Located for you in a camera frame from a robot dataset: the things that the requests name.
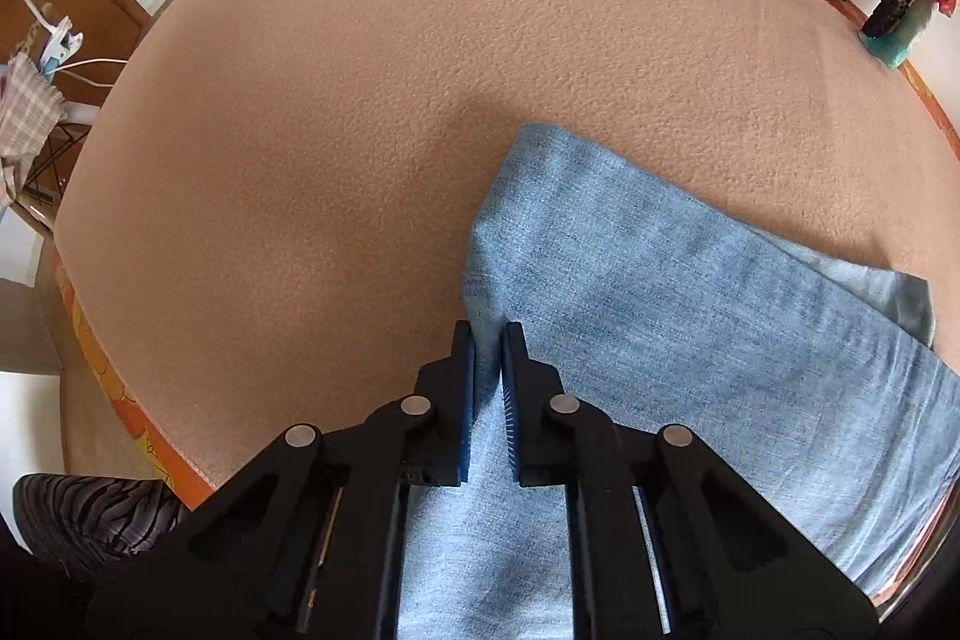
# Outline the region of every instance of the orange patterned border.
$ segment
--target orange patterned border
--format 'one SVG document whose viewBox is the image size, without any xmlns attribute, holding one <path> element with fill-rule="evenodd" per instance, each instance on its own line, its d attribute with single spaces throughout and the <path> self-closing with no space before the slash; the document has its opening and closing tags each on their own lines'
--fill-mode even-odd
<svg viewBox="0 0 960 640">
<path fill-rule="evenodd" d="M 863 25 L 865 15 L 853 4 L 846 1 L 826 0 L 833 7 L 842 12 L 855 25 Z M 917 92 L 920 100 L 923 101 L 926 109 L 933 117 L 933 121 L 944 135 L 947 137 L 950 148 L 954 155 L 960 160 L 960 137 L 954 130 L 952 124 L 947 118 L 943 107 L 926 87 L 923 79 L 916 72 L 915 68 L 910 66 L 909 62 L 901 67 L 901 73 L 909 81 L 910 85 Z M 107 360 L 103 348 L 100 347 L 97 338 L 90 330 L 90 325 L 80 309 L 80 303 L 77 301 L 76 292 L 67 277 L 64 263 L 59 258 L 59 254 L 54 253 L 53 258 L 54 271 L 56 274 L 56 283 L 61 291 L 61 297 L 64 300 L 64 306 L 71 323 L 74 333 L 80 340 L 80 347 L 83 348 L 83 355 L 86 357 L 98 383 L 104 389 L 104 393 L 109 397 L 113 409 L 117 416 L 123 422 L 127 431 L 133 437 L 137 446 L 141 448 L 146 458 L 155 466 L 158 475 L 166 480 L 167 485 L 176 492 L 176 495 L 184 501 L 191 509 L 198 506 L 204 499 L 213 493 L 213 488 L 205 482 L 198 474 L 197 470 L 184 459 L 167 441 L 163 434 L 152 424 L 150 418 L 144 413 L 136 399 L 131 397 L 123 381 L 117 376 L 116 371 Z"/>
</svg>

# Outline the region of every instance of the metal rivet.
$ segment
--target metal rivet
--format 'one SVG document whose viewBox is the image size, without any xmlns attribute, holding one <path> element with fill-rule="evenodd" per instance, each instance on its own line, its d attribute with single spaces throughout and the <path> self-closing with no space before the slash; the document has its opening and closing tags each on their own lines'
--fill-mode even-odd
<svg viewBox="0 0 960 640">
<path fill-rule="evenodd" d="M 553 410 L 554 413 L 569 415 L 570 413 L 576 413 L 579 409 L 580 400 L 573 394 L 558 393 L 550 400 L 550 410 Z"/>
<path fill-rule="evenodd" d="M 693 442 L 693 432 L 675 423 L 664 429 L 664 439 L 675 448 L 685 448 Z"/>
<path fill-rule="evenodd" d="M 430 400 L 425 396 L 408 396 L 400 402 L 400 410 L 407 415 L 424 415 L 430 411 Z"/>
<path fill-rule="evenodd" d="M 287 429 L 283 438 L 291 448 L 305 448 L 317 438 L 317 433 L 312 426 L 299 423 Z"/>
</svg>

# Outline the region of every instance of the round metal screw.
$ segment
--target round metal screw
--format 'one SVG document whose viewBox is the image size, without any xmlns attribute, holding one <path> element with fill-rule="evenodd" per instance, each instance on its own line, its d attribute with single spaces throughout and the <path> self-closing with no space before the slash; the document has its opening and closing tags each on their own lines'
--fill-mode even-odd
<svg viewBox="0 0 960 640">
<path fill-rule="evenodd" d="M 408 396 L 400 402 L 400 410 L 407 415 L 424 415 L 430 411 L 430 400 L 425 396 Z"/>
<path fill-rule="evenodd" d="M 579 409 L 580 400 L 573 394 L 558 393 L 550 400 L 550 410 L 553 410 L 554 413 L 569 415 L 570 413 L 576 413 Z"/>
<path fill-rule="evenodd" d="M 317 433 L 313 431 L 312 426 L 299 423 L 287 429 L 283 438 L 291 448 L 305 448 L 317 438 Z"/>
<path fill-rule="evenodd" d="M 664 439 L 675 448 L 685 448 L 693 442 L 693 432 L 675 423 L 664 429 Z"/>
</svg>

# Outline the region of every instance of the beige floor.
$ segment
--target beige floor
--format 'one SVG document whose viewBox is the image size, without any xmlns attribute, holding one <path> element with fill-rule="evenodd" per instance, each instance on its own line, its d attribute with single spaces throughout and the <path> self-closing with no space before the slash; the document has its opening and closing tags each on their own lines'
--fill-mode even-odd
<svg viewBox="0 0 960 640">
<path fill-rule="evenodd" d="M 56 352 L 64 365 L 61 376 L 61 427 L 67 474 L 109 477 L 157 477 L 133 445 L 106 394 L 83 358 L 50 263 L 51 242 L 45 242 L 35 290 Z"/>
</svg>

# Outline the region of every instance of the denim fabric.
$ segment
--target denim fabric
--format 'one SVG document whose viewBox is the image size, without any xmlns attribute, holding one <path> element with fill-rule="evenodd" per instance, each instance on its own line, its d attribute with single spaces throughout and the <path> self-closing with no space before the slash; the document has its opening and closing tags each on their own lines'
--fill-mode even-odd
<svg viewBox="0 0 960 640">
<path fill-rule="evenodd" d="M 508 466 L 496 357 L 508 320 L 566 390 L 637 429 L 688 425 L 880 589 L 957 474 L 960 384 L 881 313 L 882 293 L 854 295 L 849 277 L 821 273 L 829 260 L 797 255 L 599 145 L 522 128 L 464 276 L 469 483 L 416 497 L 400 636 L 571 636 L 563 490 L 520 488 Z M 920 320 L 922 299 L 905 306 Z"/>
</svg>

